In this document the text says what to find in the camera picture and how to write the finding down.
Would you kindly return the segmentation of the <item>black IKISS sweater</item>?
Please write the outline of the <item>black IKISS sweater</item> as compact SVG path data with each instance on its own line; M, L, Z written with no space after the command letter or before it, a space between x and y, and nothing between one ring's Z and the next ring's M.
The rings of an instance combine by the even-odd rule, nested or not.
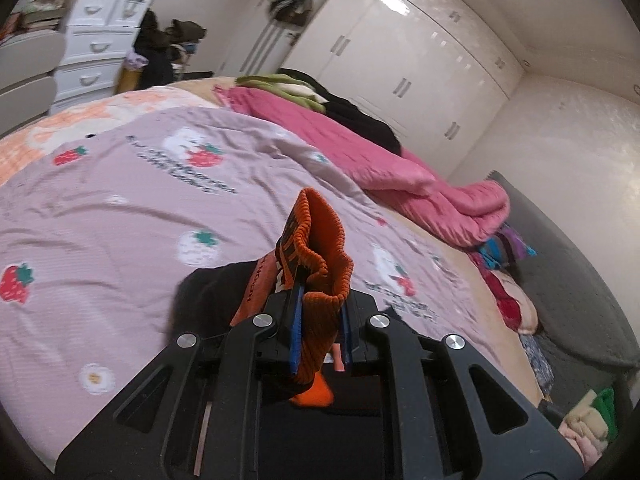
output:
M191 272L178 285L169 321L170 339L183 333L203 338L227 333L262 312L276 292L302 289L302 320L294 330L293 378L303 388L292 402L327 408L334 394L321 374L333 351L338 312L350 291L354 263L345 250L337 213L313 188L303 188L276 247L255 261Z

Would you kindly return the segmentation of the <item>folded clothes beside bed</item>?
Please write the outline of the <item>folded clothes beside bed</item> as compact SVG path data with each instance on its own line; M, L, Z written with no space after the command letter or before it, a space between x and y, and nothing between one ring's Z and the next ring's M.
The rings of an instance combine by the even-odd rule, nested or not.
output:
M620 435L614 390L589 390L565 415L558 431L589 470Z

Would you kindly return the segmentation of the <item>dark clothes pile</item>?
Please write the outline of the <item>dark clothes pile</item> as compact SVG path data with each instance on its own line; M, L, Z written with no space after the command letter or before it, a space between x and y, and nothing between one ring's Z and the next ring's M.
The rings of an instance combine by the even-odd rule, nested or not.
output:
M148 60L140 73L137 90L166 86L175 81L174 68L178 44L198 44L206 37L207 30L192 21L173 20L164 30L160 29L156 14L147 10L140 23L134 52Z

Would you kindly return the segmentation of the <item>red patterned blanket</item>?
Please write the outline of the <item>red patterned blanket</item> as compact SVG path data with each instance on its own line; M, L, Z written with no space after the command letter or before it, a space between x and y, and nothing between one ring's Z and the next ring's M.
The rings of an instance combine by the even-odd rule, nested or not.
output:
M489 269L478 252L470 255L491 295L504 324L519 335L533 335L539 328L538 312L532 300L521 286L518 266Z

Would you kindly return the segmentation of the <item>grey padded headboard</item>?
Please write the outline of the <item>grey padded headboard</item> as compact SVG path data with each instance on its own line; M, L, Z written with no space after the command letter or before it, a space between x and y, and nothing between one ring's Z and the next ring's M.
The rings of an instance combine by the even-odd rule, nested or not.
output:
M570 238L500 172L488 178L510 198L509 226L536 252L516 265L516 281L537 309L535 340L554 375L550 398L571 408L588 390L611 387L639 369L638 340L608 285Z

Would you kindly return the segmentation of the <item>striped colourful pillow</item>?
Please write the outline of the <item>striped colourful pillow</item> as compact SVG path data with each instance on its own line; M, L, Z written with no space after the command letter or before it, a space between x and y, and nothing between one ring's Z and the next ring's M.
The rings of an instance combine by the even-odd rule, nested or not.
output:
M503 270L537 255L536 250L523 240L521 234L505 223L497 232L477 247L477 253L489 270Z

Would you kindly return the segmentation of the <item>pink strawberry print bedspread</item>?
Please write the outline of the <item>pink strawberry print bedspread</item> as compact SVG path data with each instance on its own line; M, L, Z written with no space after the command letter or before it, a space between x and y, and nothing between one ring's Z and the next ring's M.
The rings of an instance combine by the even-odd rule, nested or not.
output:
M163 347L178 284L269 252L303 188L340 217L356 289L495 359L437 246L318 148L224 108L161 110L66 143L1 189L1 402L47 466Z

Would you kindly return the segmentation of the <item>pink quilted comforter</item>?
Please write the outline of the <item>pink quilted comforter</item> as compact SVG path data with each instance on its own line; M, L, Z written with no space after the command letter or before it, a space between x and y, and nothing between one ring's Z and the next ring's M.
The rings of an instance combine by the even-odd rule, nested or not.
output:
M493 180L456 188L427 166L265 90L216 86L214 95L235 112L272 122L318 148L363 191L450 246L482 244L509 217L509 196Z

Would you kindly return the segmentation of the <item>black garment on bed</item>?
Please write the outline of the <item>black garment on bed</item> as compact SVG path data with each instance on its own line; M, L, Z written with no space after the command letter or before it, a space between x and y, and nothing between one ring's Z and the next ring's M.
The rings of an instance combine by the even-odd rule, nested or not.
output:
M376 118L364 114L355 104L352 104L352 102L340 96L334 96L334 94L326 90L326 88L324 88L322 84L319 84L314 78L299 70L281 67L278 73L310 84L311 88L313 88L319 96L326 99L324 103L326 116L334 120L334 122L338 122L353 133L378 145L380 148L384 148L386 151L397 156L401 155L401 144L396 134L385 122L381 122Z

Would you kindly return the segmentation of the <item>green garment on bed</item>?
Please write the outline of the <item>green garment on bed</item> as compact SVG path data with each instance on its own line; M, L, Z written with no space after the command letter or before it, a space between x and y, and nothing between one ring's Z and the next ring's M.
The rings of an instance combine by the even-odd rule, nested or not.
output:
M305 81L285 74L248 75L235 79L235 85L243 88L264 90L280 96L307 110L324 114L328 100L314 90Z

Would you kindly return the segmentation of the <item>white wardrobe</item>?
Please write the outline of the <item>white wardrobe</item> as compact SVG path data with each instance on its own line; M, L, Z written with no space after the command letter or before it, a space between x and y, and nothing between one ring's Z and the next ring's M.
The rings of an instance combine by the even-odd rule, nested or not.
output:
M443 177L524 74L462 0L326 0L283 64L385 122Z

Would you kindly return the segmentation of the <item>white drawer chest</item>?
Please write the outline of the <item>white drawer chest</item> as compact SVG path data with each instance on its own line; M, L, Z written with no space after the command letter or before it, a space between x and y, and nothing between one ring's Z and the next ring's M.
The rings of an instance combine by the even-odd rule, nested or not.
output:
M115 93L151 1L67 0L61 24L65 52L53 74L51 115Z

